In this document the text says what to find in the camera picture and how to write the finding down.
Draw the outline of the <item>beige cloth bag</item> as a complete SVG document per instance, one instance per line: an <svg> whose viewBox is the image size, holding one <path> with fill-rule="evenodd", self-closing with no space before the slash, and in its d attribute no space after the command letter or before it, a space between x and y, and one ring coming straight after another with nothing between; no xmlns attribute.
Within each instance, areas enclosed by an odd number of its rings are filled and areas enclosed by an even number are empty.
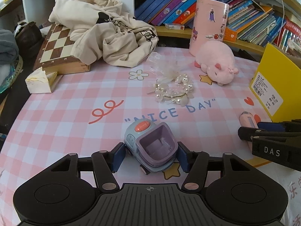
<svg viewBox="0 0 301 226"><path fill-rule="evenodd" d="M90 65L136 67L156 47L156 29L123 11L120 0L55 0L49 21L70 29L71 55Z"/></svg>

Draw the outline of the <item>pink checkered tablecloth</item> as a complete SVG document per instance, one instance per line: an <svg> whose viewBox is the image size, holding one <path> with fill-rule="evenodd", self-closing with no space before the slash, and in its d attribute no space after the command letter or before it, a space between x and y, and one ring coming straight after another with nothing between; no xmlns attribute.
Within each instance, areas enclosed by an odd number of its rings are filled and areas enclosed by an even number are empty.
<svg viewBox="0 0 301 226"><path fill-rule="evenodd" d="M1 151L1 225L19 224L13 194L21 184L68 153L89 157L111 150L123 141L135 119L167 123L190 150L212 156L231 152L247 161L253 159L237 131L244 111L269 120L249 89L258 63L237 58L238 76L231 85L220 87L201 82L201 71L186 49L156 50L176 58L183 73L192 78L194 92L188 106L155 100L149 89L156 76L147 62L122 68L98 61L87 73L63 76L53 93L29 97Z"/></svg>

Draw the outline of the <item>grey folded clothing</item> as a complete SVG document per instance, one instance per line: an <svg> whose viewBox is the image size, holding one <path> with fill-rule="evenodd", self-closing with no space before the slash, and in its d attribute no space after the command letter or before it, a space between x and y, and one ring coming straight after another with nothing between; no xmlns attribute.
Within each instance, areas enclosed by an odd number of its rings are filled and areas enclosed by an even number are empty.
<svg viewBox="0 0 301 226"><path fill-rule="evenodd" d="M9 30L0 29L0 64L11 64L18 56L19 48L14 34Z"/></svg>

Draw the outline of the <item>pink cylindrical container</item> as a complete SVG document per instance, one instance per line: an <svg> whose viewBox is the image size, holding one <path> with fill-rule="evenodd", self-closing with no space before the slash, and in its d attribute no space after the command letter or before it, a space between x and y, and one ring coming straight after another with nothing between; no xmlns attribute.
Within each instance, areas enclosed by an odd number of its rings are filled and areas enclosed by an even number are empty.
<svg viewBox="0 0 301 226"><path fill-rule="evenodd" d="M197 0L189 52L196 55L209 40L222 41L226 30L229 5L216 0Z"/></svg>

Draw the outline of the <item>pearl flower hair accessory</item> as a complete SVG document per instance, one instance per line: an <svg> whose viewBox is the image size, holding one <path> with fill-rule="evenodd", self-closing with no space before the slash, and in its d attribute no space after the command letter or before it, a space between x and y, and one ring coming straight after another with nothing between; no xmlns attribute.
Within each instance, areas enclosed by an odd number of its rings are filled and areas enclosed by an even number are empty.
<svg viewBox="0 0 301 226"><path fill-rule="evenodd" d="M184 107L194 98L192 77L181 72L176 61L154 62L151 72L156 76L156 81L148 94L153 94L158 103L168 102Z"/></svg>

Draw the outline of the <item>blue purple toy truck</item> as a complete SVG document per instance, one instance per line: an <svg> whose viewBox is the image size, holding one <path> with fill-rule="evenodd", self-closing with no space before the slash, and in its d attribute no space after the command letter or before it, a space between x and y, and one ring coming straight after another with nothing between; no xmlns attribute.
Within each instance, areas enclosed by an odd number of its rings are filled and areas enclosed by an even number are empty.
<svg viewBox="0 0 301 226"><path fill-rule="evenodd" d="M146 118L129 125L124 142L146 175L168 169L178 151L178 142L167 123L155 124Z"/></svg>

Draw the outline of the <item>wooden chess board box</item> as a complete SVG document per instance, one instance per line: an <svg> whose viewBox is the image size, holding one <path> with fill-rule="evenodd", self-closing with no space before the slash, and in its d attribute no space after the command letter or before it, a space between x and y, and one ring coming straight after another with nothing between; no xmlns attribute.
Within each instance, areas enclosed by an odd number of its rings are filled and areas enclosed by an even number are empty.
<svg viewBox="0 0 301 226"><path fill-rule="evenodd" d="M73 46L70 29L60 24L52 24L37 55L33 70L42 68L46 74L56 72L58 75L89 72L89 65L71 55Z"/></svg>

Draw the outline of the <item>small pink stapler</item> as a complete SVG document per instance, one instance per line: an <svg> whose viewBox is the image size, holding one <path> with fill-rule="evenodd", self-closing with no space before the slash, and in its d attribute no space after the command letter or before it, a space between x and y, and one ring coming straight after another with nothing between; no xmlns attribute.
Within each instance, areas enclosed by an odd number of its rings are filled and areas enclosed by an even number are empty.
<svg viewBox="0 0 301 226"><path fill-rule="evenodd" d="M247 112L247 111L242 112L242 114L239 117L239 121L240 121L241 127L256 128L256 129L258 128L255 118L252 115L252 113L250 113L250 112ZM246 137L246 141L249 146L249 149L252 151L251 138L247 137L246 135L244 135L244 137Z"/></svg>

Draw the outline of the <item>white paper box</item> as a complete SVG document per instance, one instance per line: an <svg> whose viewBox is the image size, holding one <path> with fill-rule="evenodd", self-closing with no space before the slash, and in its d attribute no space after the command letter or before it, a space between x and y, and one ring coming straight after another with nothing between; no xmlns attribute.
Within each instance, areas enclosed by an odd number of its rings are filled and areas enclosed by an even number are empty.
<svg viewBox="0 0 301 226"><path fill-rule="evenodd" d="M53 93L62 77L56 71L46 73L40 67L28 75L25 82L30 94Z"/></svg>

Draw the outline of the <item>pink plush pig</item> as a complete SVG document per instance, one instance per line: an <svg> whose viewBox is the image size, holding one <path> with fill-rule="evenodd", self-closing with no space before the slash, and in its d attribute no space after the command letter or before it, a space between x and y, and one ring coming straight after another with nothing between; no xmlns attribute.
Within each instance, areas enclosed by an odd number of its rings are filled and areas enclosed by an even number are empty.
<svg viewBox="0 0 301 226"><path fill-rule="evenodd" d="M202 44L196 53L194 66L223 86L233 81L239 73L235 57L228 45L221 41L210 40Z"/></svg>

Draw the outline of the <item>yellow cardboard box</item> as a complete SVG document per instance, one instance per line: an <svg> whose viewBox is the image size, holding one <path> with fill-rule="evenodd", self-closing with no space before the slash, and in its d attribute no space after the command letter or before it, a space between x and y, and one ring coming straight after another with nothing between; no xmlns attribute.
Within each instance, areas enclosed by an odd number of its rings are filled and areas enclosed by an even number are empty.
<svg viewBox="0 0 301 226"><path fill-rule="evenodd" d="M273 122L300 119L300 58L268 43L249 88Z"/></svg>

